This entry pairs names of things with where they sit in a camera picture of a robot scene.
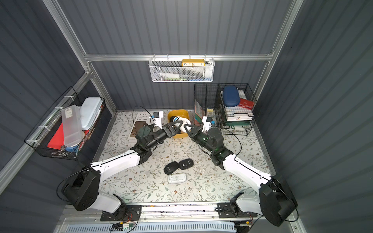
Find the red folder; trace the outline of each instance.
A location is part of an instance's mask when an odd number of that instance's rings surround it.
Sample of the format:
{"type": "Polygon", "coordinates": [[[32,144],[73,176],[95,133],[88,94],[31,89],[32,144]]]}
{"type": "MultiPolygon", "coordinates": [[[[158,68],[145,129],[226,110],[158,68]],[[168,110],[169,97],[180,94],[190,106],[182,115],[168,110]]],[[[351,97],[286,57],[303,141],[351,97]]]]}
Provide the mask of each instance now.
{"type": "Polygon", "coordinates": [[[251,110],[254,107],[254,102],[240,98],[238,106],[251,110]]]}
{"type": "Polygon", "coordinates": [[[63,141],[64,141],[63,125],[61,123],[60,127],[58,127],[58,130],[56,131],[52,139],[49,141],[47,147],[53,148],[53,149],[61,149],[61,147],[63,146],[63,141]]]}

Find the floral pattern surface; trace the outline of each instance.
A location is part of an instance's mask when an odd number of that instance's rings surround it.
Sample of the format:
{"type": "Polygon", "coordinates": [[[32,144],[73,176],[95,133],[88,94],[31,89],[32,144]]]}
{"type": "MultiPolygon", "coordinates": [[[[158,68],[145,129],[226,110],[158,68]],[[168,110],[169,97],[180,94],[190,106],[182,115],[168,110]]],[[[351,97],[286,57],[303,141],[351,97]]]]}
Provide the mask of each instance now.
{"type": "MultiPolygon", "coordinates": [[[[163,123],[167,123],[167,113],[163,123]]],[[[127,140],[133,126],[132,112],[119,112],[100,160],[117,156],[131,147],[127,140]]],[[[242,144],[238,157],[255,168],[270,173],[254,130],[237,136],[242,144]]],[[[224,136],[225,146],[237,153],[240,143],[233,135],[224,136]]],[[[230,172],[215,166],[189,137],[165,140],[143,164],[121,171],[100,184],[100,191],[119,195],[125,202],[227,201],[240,191],[255,192],[230,172]],[[169,184],[164,167],[173,161],[191,158],[193,167],[184,172],[187,181],[169,184]]]]}

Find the yellow clock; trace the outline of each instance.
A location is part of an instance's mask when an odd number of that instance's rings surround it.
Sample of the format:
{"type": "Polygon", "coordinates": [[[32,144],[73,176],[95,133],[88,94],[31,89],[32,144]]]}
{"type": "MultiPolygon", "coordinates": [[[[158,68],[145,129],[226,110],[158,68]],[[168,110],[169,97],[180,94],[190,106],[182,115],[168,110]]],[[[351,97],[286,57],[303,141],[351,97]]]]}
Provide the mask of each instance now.
{"type": "Polygon", "coordinates": [[[181,61],[182,67],[191,67],[191,66],[205,66],[204,59],[183,59],[181,61]]]}

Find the white wire basket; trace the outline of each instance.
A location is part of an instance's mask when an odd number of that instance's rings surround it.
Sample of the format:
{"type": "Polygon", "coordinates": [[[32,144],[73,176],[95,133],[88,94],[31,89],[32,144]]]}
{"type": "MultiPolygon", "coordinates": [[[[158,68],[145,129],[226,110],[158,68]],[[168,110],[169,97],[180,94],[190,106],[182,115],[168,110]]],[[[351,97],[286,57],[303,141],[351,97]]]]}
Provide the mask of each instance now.
{"type": "Polygon", "coordinates": [[[149,69],[153,82],[212,82],[214,58],[205,59],[205,66],[182,67],[182,58],[151,57],[149,69]]]}

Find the barcode sticker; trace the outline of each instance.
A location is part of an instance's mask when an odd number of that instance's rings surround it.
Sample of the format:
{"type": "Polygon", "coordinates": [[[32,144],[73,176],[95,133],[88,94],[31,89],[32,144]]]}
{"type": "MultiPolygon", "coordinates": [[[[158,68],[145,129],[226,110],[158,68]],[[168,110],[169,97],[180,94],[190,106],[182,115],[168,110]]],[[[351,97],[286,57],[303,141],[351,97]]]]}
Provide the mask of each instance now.
{"type": "Polygon", "coordinates": [[[66,116],[66,118],[72,117],[71,108],[65,109],[65,116],[66,116]]]}

